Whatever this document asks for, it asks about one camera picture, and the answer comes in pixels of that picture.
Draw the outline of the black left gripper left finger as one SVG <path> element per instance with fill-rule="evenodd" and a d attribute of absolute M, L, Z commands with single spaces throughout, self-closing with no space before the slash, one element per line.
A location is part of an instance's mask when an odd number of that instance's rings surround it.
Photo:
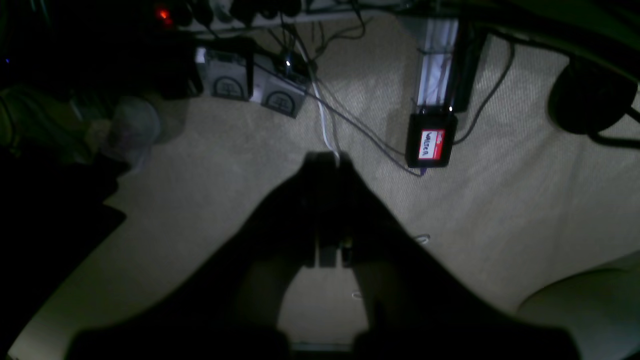
<path fill-rule="evenodd" d="M 282 301 L 313 257 L 321 155 L 259 203 L 231 239 L 150 308 L 79 333 L 67 360 L 286 360 Z"/>

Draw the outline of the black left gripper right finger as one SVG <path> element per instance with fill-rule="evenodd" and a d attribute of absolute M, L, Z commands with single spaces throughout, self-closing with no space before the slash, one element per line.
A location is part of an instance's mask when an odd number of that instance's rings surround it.
<path fill-rule="evenodd" d="M 407 233 L 343 153 L 336 167 L 351 239 L 350 267 L 369 329 L 357 360 L 579 360 L 557 326 L 533 325 L 489 305 Z"/>

